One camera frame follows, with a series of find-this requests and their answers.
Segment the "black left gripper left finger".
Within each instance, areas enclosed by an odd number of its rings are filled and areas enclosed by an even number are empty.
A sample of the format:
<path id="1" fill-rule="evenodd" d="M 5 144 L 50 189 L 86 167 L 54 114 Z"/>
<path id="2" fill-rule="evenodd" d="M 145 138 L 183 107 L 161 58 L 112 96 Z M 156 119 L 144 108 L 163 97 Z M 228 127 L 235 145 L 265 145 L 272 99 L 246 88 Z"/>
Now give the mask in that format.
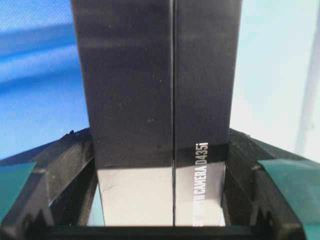
<path id="1" fill-rule="evenodd" d="M 0 237 L 35 240 L 48 226 L 86 226 L 98 184 L 89 129 L 0 162 Z"/>

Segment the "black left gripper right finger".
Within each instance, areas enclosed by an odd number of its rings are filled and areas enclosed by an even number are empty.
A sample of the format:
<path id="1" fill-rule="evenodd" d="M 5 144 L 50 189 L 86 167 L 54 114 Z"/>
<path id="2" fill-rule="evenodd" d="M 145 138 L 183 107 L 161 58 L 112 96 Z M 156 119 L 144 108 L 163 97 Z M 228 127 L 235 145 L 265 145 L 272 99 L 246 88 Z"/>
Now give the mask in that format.
<path id="1" fill-rule="evenodd" d="M 317 240 L 318 162 L 231 130 L 222 240 Z"/>

